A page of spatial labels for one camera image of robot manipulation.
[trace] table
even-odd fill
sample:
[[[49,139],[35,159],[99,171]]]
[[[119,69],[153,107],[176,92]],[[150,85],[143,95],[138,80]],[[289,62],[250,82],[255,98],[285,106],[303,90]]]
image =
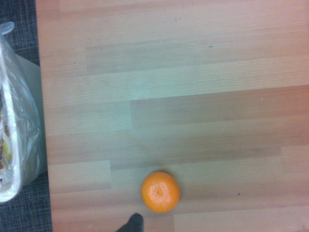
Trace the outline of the table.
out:
[[[36,4],[55,232],[309,231],[309,1]]]

